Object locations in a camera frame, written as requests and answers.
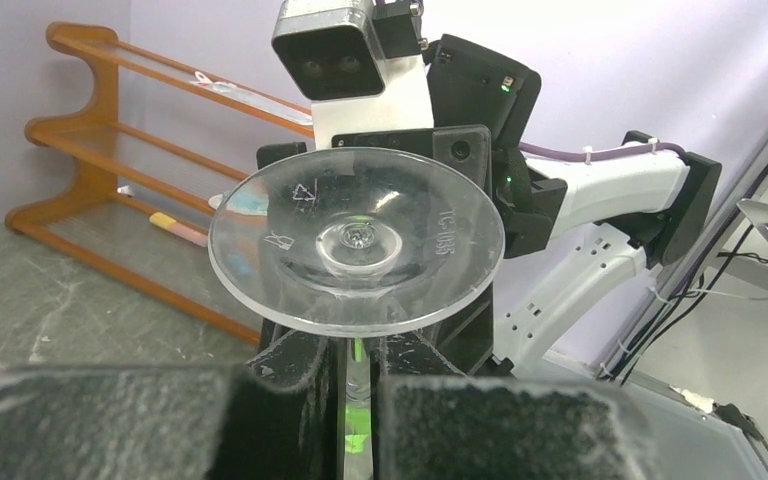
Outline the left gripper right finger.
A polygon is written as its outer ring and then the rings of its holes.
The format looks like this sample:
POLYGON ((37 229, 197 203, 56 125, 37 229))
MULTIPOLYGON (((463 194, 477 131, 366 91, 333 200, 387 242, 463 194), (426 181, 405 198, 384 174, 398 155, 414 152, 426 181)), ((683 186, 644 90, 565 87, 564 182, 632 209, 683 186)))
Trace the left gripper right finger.
POLYGON ((377 479, 659 479, 650 422, 589 380, 469 376, 416 333, 373 339, 377 479))

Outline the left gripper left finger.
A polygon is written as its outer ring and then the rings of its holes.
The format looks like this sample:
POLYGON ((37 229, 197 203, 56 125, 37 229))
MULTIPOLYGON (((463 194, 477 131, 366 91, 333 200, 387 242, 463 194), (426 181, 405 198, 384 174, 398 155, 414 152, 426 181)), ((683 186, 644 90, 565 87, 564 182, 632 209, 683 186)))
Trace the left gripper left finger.
POLYGON ((338 346, 245 363, 37 364, 0 377, 0 479, 333 479, 338 346))

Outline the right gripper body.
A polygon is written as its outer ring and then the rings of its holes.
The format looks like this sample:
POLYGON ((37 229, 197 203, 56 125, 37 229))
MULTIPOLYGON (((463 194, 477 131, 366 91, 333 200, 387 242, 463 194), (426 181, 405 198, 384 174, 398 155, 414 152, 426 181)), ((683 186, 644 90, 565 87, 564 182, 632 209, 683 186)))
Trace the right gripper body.
MULTIPOLYGON (((471 185, 478 185, 492 199, 499 212, 505 231, 504 259, 515 259, 545 250, 554 235, 553 229, 560 215, 564 198, 570 191, 570 180, 549 174, 547 168, 535 169, 536 158, 526 159, 520 151, 525 146, 504 147, 496 145, 490 130, 484 125, 462 125, 425 129, 390 130, 366 133, 344 133, 333 135, 327 148, 367 147, 384 148, 412 153, 434 159, 465 175, 471 185)), ((274 144, 257 151, 258 168, 263 169, 279 160, 307 152, 304 142, 274 144)), ((301 202, 297 210, 318 211, 320 206, 359 206, 360 197, 349 193, 344 187, 348 174, 325 173, 324 180, 315 182, 313 187, 317 200, 294 200, 301 202), (323 189, 334 186, 341 195, 326 200, 323 189)), ((382 207, 398 214, 398 220, 407 220, 409 213, 419 212, 420 207, 428 210, 449 203, 440 198, 443 193, 465 195, 461 188, 440 189, 431 187, 426 180, 407 183, 399 190, 413 195, 415 199, 398 197, 392 205, 382 207)), ((467 373, 495 375, 501 367, 486 366, 491 357, 492 290, 485 290, 477 300, 447 318, 440 326, 425 331, 428 340, 456 367, 467 373)))

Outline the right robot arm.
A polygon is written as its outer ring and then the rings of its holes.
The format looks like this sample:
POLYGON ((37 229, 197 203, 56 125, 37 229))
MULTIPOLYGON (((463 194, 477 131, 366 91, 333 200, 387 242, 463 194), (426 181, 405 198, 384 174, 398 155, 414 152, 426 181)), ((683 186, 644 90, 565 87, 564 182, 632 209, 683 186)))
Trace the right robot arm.
POLYGON ((285 1, 271 45, 311 103, 319 149, 412 151, 419 134, 483 126, 486 185, 504 221, 507 258, 594 226, 496 322, 490 368, 523 378, 605 295, 689 252, 722 168, 639 131, 592 153, 524 144, 540 75, 454 35, 427 41, 423 12, 419 1, 285 1))

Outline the green plastic goblet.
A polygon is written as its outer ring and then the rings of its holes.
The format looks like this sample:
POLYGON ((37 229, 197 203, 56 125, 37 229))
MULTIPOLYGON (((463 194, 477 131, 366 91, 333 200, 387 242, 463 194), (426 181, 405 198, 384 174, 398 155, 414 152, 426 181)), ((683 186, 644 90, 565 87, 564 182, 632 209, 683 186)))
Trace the green plastic goblet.
POLYGON ((345 479, 372 479, 374 476, 370 370, 369 354, 364 341, 353 339, 346 370, 345 479))

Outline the pink yellow item on shelf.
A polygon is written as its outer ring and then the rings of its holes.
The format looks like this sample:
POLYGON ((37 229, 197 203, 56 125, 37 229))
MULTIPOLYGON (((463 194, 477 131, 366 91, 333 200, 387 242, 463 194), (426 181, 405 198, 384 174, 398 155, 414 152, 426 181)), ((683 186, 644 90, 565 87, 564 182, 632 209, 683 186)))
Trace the pink yellow item on shelf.
POLYGON ((149 216, 149 222, 170 234, 173 234, 183 240, 186 240, 201 248, 206 248, 208 244, 207 235, 192 227, 184 225, 177 219, 164 214, 162 212, 155 212, 149 216))

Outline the blue packaged item on shelf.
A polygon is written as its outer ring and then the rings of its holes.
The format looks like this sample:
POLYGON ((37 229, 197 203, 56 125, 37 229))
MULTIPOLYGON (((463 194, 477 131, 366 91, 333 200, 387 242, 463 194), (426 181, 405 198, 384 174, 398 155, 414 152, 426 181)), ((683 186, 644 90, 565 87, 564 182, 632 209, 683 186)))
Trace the blue packaged item on shelf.
MULTIPOLYGON (((237 220, 240 224, 260 225, 266 220, 268 201, 265 197, 259 197, 249 193, 233 194, 226 191, 221 194, 215 194, 208 198, 207 204, 216 211, 223 202, 231 197, 231 201, 226 210, 243 219, 237 220)), ((257 241, 253 238, 244 238, 242 242, 237 241, 234 248, 227 255, 221 255, 216 262, 226 268, 224 275, 229 279, 239 279, 252 274, 252 272, 261 265, 261 254, 267 251, 263 242, 263 236, 257 241)))

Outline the orange wooden tiered shelf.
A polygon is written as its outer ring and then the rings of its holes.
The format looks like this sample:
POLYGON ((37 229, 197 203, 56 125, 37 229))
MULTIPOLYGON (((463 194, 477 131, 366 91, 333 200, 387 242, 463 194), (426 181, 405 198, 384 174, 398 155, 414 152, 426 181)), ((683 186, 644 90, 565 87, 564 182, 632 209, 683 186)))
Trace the orange wooden tiered shelf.
MULTIPOLYGON (((74 172, 61 193, 12 209, 5 218, 7 227, 257 343, 259 319, 218 282, 206 249, 149 222, 152 213, 162 212, 206 234, 213 214, 208 198, 236 186, 246 170, 123 119, 120 82, 134 73, 189 100, 226 107, 235 120, 257 119, 306 139, 312 128, 193 85, 200 70, 122 41, 111 28, 58 21, 48 25, 45 38, 53 50, 88 66, 93 90, 82 109, 26 124, 26 139, 66 154, 74 172)), ((202 73, 213 80, 212 74, 202 73)))

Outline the white packaged item on shelf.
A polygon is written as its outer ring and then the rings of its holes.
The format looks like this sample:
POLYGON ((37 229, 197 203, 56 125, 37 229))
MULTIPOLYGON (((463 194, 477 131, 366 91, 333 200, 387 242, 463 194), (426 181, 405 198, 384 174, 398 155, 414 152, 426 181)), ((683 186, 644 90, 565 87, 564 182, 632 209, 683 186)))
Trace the white packaged item on shelf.
POLYGON ((255 93, 252 90, 242 88, 227 81, 213 81, 200 71, 196 71, 194 77, 195 79, 191 81, 193 85, 288 120, 291 123, 306 127, 313 126, 313 119, 309 113, 304 113, 277 100, 267 98, 263 94, 255 93))

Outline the aluminium frame rail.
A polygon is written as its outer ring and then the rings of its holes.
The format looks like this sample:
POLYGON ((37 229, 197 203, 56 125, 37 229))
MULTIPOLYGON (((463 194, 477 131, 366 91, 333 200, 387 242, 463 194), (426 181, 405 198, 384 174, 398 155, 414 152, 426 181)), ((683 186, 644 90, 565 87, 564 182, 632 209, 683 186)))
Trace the aluminium frame rail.
POLYGON ((665 304, 636 312, 599 375, 735 405, 756 422, 768 467, 768 246, 738 209, 743 199, 768 204, 768 132, 688 257, 659 276, 665 304))

